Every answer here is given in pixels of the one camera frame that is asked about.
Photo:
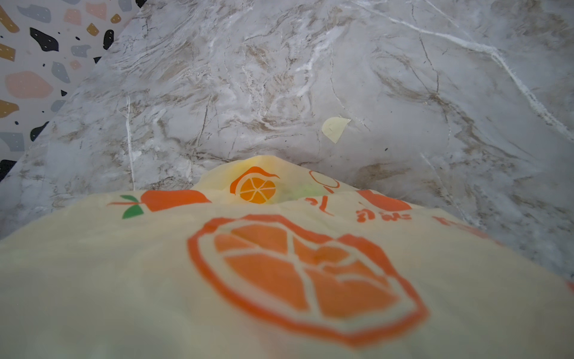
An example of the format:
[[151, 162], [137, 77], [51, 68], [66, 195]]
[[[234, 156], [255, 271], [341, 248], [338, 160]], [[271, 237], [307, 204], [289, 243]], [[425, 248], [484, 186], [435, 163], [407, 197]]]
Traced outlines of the yellow translucent plastic bag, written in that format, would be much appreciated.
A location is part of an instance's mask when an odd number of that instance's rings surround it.
[[1, 241], [3, 358], [571, 358], [573, 284], [275, 156]]

